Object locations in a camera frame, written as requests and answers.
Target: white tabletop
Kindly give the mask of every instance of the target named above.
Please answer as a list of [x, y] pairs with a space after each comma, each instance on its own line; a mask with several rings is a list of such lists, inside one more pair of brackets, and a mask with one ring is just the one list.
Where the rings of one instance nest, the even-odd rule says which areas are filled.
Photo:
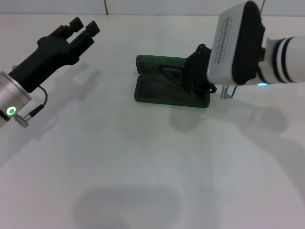
[[[73, 18], [0, 15], [0, 69]], [[217, 17], [81, 19], [95, 44], [43, 83], [27, 129], [0, 130], [1, 229], [305, 228], [305, 84], [218, 91], [207, 109], [137, 103], [136, 56], [211, 47]], [[271, 38], [305, 34], [305, 18], [263, 22]]]

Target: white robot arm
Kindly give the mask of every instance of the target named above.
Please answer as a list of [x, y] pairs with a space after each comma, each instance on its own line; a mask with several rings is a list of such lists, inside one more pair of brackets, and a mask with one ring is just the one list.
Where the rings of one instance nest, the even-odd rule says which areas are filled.
[[305, 36], [265, 40], [258, 7], [248, 1], [219, 17], [207, 70], [213, 84], [305, 82]]
[[[26, 60], [7, 74], [0, 72], [0, 128], [9, 120], [15, 119], [22, 127], [29, 125], [32, 119], [48, 100], [48, 94], [40, 85], [57, 69], [65, 65], [76, 64], [80, 56], [94, 44], [93, 37], [100, 32], [92, 21], [71, 43], [67, 39], [84, 27], [79, 18], [70, 25], [61, 25], [49, 36], [37, 41], [38, 48]], [[30, 93], [41, 88], [45, 93], [45, 102], [28, 115], [22, 117], [18, 112], [32, 99]]]

